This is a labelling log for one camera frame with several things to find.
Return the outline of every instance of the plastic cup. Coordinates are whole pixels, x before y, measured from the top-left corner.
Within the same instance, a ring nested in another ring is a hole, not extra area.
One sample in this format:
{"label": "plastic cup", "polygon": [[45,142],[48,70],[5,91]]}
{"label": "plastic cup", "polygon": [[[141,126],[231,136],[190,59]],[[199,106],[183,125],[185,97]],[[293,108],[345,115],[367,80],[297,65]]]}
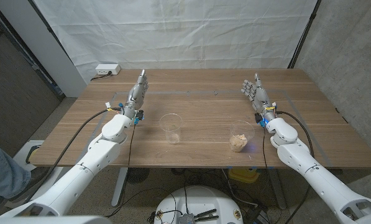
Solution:
{"label": "plastic cup", "polygon": [[177,144],[180,142],[182,124],[183,120],[175,113],[169,113],[160,118],[159,125],[166,132],[168,143]]}
{"label": "plastic cup", "polygon": [[234,121],[231,124],[229,136],[229,148],[234,152],[240,152],[245,145],[254,137],[253,126],[246,121]]}

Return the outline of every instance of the wooden table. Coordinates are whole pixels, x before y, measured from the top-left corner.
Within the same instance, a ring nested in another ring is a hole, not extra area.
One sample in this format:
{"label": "wooden table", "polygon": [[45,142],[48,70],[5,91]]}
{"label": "wooden table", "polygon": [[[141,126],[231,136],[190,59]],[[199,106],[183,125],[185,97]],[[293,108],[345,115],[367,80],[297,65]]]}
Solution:
{"label": "wooden table", "polygon": [[[328,168],[371,168],[371,149],[347,124],[335,107],[302,70],[147,70],[149,89],[142,109],[145,119],[135,128],[131,156],[128,138],[119,158],[112,165],[120,167],[258,167],[265,168],[263,128],[254,121],[250,101],[241,92],[245,79],[258,72],[272,102],[306,124],[312,137],[317,160]],[[119,75],[92,81],[76,100],[57,127],[31,158],[37,166],[51,166],[75,131],[90,116],[125,102],[140,70],[121,70]],[[177,113],[183,119],[181,141],[166,142],[159,119]],[[108,112],[87,124],[66,152],[60,166],[72,166],[101,132],[115,112]],[[300,139],[308,143],[303,130],[287,117]],[[229,126],[233,121],[253,124],[255,136],[242,152],[229,150]],[[277,156],[267,134],[265,155],[268,167],[287,168]]]}

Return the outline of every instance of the white curtain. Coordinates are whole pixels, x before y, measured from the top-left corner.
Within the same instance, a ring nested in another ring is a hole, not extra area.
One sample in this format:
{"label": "white curtain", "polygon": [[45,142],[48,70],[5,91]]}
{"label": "white curtain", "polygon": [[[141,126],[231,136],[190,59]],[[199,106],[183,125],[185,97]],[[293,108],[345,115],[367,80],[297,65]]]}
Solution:
{"label": "white curtain", "polygon": [[316,4],[34,1],[87,83],[99,63],[123,69],[287,68]]}

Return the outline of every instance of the concrete wall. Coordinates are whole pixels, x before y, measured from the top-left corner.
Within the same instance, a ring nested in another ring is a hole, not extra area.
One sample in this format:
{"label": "concrete wall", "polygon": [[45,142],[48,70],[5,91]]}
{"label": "concrete wall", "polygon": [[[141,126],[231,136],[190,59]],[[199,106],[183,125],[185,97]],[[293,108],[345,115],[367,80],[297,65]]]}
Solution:
{"label": "concrete wall", "polygon": [[[295,68],[309,75],[371,147],[371,1],[322,1]],[[368,174],[347,171],[340,178],[371,198]],[[337,223],[317,196],[299,213],[295,223]]]}

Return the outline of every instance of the person's leg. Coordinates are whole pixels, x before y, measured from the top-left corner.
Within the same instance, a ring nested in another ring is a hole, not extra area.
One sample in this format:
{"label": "person's leg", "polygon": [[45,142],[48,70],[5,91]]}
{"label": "person's leg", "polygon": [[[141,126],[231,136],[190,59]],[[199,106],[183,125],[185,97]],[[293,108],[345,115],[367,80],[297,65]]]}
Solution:
{"label": "person's leg", "polygon": [[29,180],[30,171],[20,167],[0,148],[0,196],[16,196],[27,187]]}

